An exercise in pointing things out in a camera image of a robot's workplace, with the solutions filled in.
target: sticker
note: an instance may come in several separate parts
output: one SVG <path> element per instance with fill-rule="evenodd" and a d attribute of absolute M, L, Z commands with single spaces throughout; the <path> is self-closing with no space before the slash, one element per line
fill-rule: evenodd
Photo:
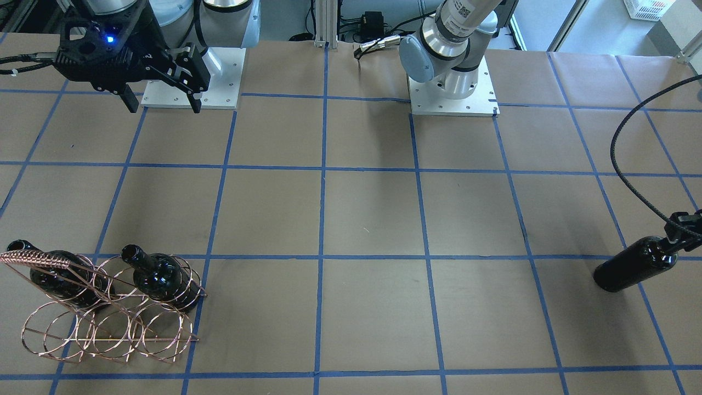
<path fill-rule="evenodd" d="M 442 22 L 450 33 L 457 37 L 468 37 L 473 29 L 465 26 L 465 21 L 468 20 L 473 11 L 475 11 L 475 6 L 468 0 L 450 0 L 444 4 L 444 9 L 442 9 Z"/>

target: dark glass bottle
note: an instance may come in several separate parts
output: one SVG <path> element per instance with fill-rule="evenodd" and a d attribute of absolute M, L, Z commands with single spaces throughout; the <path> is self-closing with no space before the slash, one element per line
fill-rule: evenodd
<path fill-rule="evenodd" d="M 7 250 L 41 251 L 26 240 L 15 240 L 11 242 L 10 245 L 7 246 Z M 77 256 L 71 254 L 68 251 L 56 250 L 50 251 L 49 254 L 68 259 L 76 265 L 91 268 L 82 259 L 78 258 Z M 87 280 L 88 282 L 91 281 L 93 275 L 91 272 L 87 270 L 81 270 L 80 268 L 77 268 L 75 266 L 73 266 L 71 269 L 84 280 Z M 95 291 L 81 285 L 84 283 L 84 281 L 76 277 L 76 275 L 73 274 L 70 270 L 65 268 L 45 268 L 44 270 L 47 273 L 36 270 L 35 268 L 31 268 L 29 270 L 29 279 L 34 284 L 37 284 L 46 293 L 52 294 L 58 299 L 65 300 L 67 303 L 72 304 L 78 309 L 87 309 L 89 307 L 95 306 L 96 304 L 98 304 L 98 302 L 102 300 L 95 293 Z M 66 281 L 66 279 L 75 281 L 77 284 L 72 283 L 71 281 Z M 107 284 L 107 280 L 102 277 L 97 277 L 95 279 L 95 287 L 102 292 L 107 291 Z"/>
<path fill-rule="evenodd" d="M 603 290 L 609 292 L 640 283 L 675 265 L 677 253 L 665 251 L 664 245 L 670 244 L 658 236 L 642 238 L 599 265 L 592 276 Z"/>
<path fill-rule="evenodd" d="M 199 288 L 173 257 L 149 255 L 134 244 L 123 248 L 121 257 L 134 268 L 134 285 L 149 298 L 183 313 L 197 305 Z"/>

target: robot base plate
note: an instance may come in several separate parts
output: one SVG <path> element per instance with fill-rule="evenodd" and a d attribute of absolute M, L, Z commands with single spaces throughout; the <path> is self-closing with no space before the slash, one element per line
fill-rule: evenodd
<path fill-rule="evenodd" d="M 202 108 L 236 110 L 246 49 L 210 48 L 210 50 L 219 57 L 222 63 L 222 74 L 212 76 L 209 89 L 202 94 Z M 185 93 L 161 81 L 149 81 L 141 104 L 144 107 L 154 108 L 190 108 Z"/>
<path fill-rule="evenodd" d="M 456 117 L 492 117 L 500 114 L 495 90 L 483 58 L 478 67 L 480 80 L 472 95 L 465 99 L 448 99 L 440 96 L 439 89 L 431 89 L 428 84 L 434 80 L 420 83 L 407 77 L 409 97 L 412 102 L 412 114 L 415 115 L 451 115 Z"/>

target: power adapter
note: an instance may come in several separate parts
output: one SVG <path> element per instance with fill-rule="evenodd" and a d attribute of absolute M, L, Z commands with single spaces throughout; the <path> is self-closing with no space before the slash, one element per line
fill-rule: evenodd
<path fill-rule="evenodd" d="M 361 17 L 359 35 L 361 41 L 371 41 L 385 36 L 383 13 L 380 11 L 366 11 Z"/>

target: white basket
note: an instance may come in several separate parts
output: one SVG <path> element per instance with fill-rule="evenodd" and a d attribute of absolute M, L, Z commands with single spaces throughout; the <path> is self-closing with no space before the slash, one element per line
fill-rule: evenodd
<path fill-rule="evenodd" d="M 632 19 L 658 22 L 675 0 L 624 0 Z"/>

